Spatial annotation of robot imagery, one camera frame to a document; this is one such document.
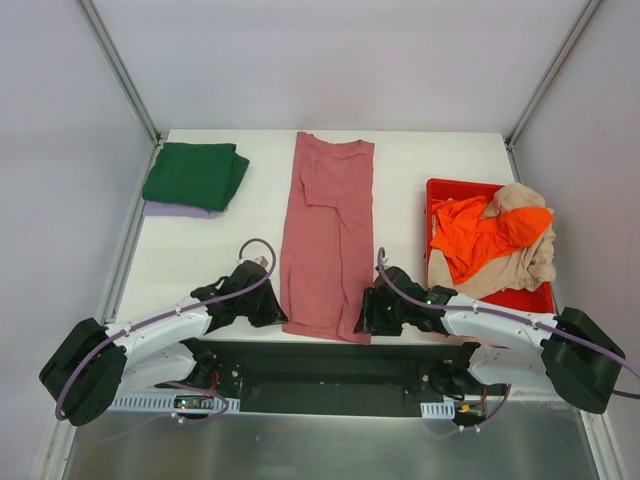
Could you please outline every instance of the red plastic bin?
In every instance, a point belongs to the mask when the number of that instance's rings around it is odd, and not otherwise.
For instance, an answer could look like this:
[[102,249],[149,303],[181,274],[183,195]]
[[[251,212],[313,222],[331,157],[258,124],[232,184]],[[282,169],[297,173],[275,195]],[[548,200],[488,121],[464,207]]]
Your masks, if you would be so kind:
[[[504,185],[491,185],[488,183],[460,182],[457,180],[442,180],[432,178],[427,182],[427,263],[431,256],[432,221],[431,212],[434,203],[453,198],[465,200],[467,198],[483,196],[493,199],[493,195]],[[527,312],[554,313],[551,285],[545,282],[534,291],[513,290],[508,288],[502,292],[496,292],[482,299],[485,302],[504,307],[515,308]]]

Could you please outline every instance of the purple cloth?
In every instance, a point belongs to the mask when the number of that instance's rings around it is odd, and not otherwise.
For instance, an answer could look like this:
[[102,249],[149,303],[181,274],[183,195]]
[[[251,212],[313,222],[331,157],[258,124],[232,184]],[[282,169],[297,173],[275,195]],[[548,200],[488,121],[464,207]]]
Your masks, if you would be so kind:
[[162,203],[147,201],[142,213],[148,217],[192,217],[192,218],[217,218],[224,212],[205,210],[204,208],[178,205],[177,203]]

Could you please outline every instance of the folded green towel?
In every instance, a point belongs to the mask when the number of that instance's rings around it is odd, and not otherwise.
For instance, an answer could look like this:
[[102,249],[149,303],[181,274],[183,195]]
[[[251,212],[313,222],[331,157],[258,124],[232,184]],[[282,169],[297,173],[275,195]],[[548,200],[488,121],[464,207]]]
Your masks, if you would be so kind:
[[142,198],[223,211],[249,160],[231,143],[165,143],[142,189]]

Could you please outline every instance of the white wall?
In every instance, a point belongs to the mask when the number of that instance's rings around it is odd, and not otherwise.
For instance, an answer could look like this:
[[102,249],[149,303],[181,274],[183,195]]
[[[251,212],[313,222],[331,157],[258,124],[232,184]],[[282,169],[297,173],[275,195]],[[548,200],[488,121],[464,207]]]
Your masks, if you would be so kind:
[[[556,286],[640,365],[640,2],[610,0],[516,145],[526,183],[556,209]],[[619,387],[640,392],[622,375]],[[640,404],[609,415],[640,477]]]
[[96,0],[160,129],[509,131],[585,0]]
[[0,478],[53,413],[40,369],[94,315],[150,142],[72,1],[0,2]]

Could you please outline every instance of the beige towel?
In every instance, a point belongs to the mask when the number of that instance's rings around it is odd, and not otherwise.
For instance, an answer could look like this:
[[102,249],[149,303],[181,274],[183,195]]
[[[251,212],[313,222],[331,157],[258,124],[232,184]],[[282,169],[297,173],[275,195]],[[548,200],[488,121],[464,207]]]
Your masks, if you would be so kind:
[[[512,183],[496,192],[493,201],[484,212],[485,217],[495,217],[502,212],[520,207],[544,207],[544,198],[520,183]],[[553,240],[551,226],[538,241],[505,257],[494,258],[472,278],[460,285],[453,285],[449,265],[440,250],[431,250],[427,269],[427,285],[442,285],[473,298],[483,298],[505,288],[534,291],[543,282],[556,278],[553,265]]]

